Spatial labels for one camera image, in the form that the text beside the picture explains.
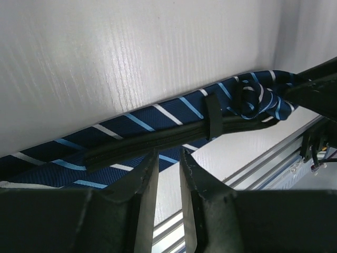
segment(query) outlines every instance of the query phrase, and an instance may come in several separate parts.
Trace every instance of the black bracket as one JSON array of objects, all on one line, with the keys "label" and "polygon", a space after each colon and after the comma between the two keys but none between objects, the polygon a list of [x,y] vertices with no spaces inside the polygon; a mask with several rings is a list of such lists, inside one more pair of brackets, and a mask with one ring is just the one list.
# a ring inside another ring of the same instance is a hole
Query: black bracket
[{"label": "black bracket", "polygon": [[337,252],[337,192],[235,191],[181,155],[186,252]]},{"label": "black bracket", "polygon": [[0,190],[1,252],[152,249],[158,153],[104,190]]},{"label": "black bracket", "polygon": [[308,162],[315,154],[317,156],[317,153],[327,144],[326,128],[328,123],[329,120],[324,118],[304,133],[300,152],[304,162]]}]

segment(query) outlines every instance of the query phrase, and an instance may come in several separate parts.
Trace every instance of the black plastic band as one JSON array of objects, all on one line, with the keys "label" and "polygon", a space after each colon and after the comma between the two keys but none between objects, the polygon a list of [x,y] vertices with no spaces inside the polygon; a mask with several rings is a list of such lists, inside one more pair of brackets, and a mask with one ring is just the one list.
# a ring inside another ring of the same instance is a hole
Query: black plastic band
[{"label": "black plastic band", "polygon": [[220,102],[217,99],[215,93],[212,93],[205,97],[207,112],[208,112],[208,122],[210,126],[208,140],[214,137],[222,135],[222,111]]}]

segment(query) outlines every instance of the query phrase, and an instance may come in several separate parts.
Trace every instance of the white floor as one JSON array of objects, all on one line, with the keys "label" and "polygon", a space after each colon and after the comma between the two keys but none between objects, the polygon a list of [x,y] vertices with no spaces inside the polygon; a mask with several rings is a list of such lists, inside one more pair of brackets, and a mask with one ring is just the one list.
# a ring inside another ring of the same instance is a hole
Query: white floor
[{"label": "white floor", "polygon": [[[231,75],[317,65],[337,56],[336,11],[334,0],[0,0],[0,156]],[[195,157],[224,179],[314,117],[298,110]],[[160,176],[156,223],[180,206],[174,170]]]}]

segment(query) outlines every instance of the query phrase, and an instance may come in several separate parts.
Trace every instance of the white stripe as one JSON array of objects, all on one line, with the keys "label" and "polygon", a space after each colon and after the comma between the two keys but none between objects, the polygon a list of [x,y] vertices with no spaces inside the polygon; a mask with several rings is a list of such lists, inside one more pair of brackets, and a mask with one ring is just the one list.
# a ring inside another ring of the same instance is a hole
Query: white stripe
[{"label": "white stripe", "polygon": [[117,139],[117,140],[121,140],[123,137],[119,136],[118,134],[116,134],[115,132],[109,130],[108,128],[105,128],[104,126],[97,124],[93,126],[94,128],[102,131],[103,133],[106,133],[107,135]]},{"label": "white stripe", "polygon": [[43,164],[45,164],[45,162],[42,162],[42,161],[37,160],[35,158],[29,157],[29,156],[27,156],[25,154],[22,154],[21,152],[17,152],[16,154],[12,154],[11,156],[19,158],[21,160],[24,160],[26,162],[35,164],[35,165],[43,165]]},{"label": "white stripe", "polygon": [[286,101],[286,103],[290,106],[291,112],[295,111],[295,107],[291,103],[289,103],[287,101]]},{"label": "white stripe", "polygon": [[161,113],[163,113],[166,117],[168,117],[170,120],[172,120],[177,125],[182,125],[183,124],[179,119],[177,119],[175,116],[173,116],[172,114],[170,114],[168,111],[166,111],[160,105],[155,104],[155,105],[153,105],[153,107],[155,107],[158,111],[160,111]]},{"label": "white stripe", "polygon": [[58,189],[57,187],[45,186],[35,183],[11,183],[0,181],[0,188],[25,188],[25,189]]},{"label": "white stripe", "polygon": [[188,148],[188,149],[191,149],[191,150],[193,150],[193,151],[198,150],[198,148],[196,148],[196,147],[194,147],[194,146],[191,146],[191,145],[189,145],[189,144],[185,144],[185,145],[183,145],[183,147]]},{"label": "white stripe", "polygon": [[111,168],[116,168],[116,169],[120,169],[120,170],[127,170],[127,171],[131,171],[133,170],[132,167],[129,166],[125,166],[125,165],[121,165],[121,164],[114,164],[114,165],[110,165]]},{"label": "white stripe", "polygon": [[268,118],[266,118],[265,120],[262,120],[261,122],[265,123],[265,122],[272,120],[273,118],[274,118],[273,116],[269,116]]},{"label": "white stripe", "polygon": [[261,88],[261,93],[260,93],[260,96],[259,96],[259,102],[261,103],[261,101],[263,99],[264,89],[263,89],[262,85],[260,85],[260,88]]},{"label": "white stripe", "polygon": [[243,90],[255,91],[253,87],[250,86],[244,87]]},{"label": "white stripe", "polygon": [[201,93],[204,95],[204,96],[208,96],[209,94],[207,93],[207,91],[205,91],[204,89],[200,89]]},{"label": "white stripe", "polygon": [[274,73],[274,71],[272,71],[272,70],[269,70],[269,73],[270,73],[270,75],[272,76],[273,82],[275,82],[275,80],[276,80],[276,76],[275,76],[275,73]]}]

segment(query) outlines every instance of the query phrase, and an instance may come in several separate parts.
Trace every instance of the navy blue fabric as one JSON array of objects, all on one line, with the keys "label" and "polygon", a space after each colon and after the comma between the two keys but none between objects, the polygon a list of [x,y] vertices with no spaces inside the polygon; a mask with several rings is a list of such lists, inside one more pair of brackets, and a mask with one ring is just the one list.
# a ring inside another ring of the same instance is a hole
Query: navy blue fabric
[{"label": "navy blue fabric", "polygon": [[[143,157],[87,173],[83,163],[86,149],[133,135],[202,120],[206,115],[204,97],[211,93],[218,97],[223,116],[236,114],[249,120],[266,112],[274,118],[286,120],[297,106],[283,100],[282,95],[287,89],[305,81],[307,80],[298,75],[283,71],[259,71],[232,77],[203,90],[127,113],[62,139],[2,157],[0,180],[52,187],[101,189],[127,174]],[[238,92],[241,96],[240,109],[236,104]],[[198,140],[187,143],[186,148],[194,151],[207,143],[207,140]],[[160,171],[178,162],[181,148],[160,152]]]}]

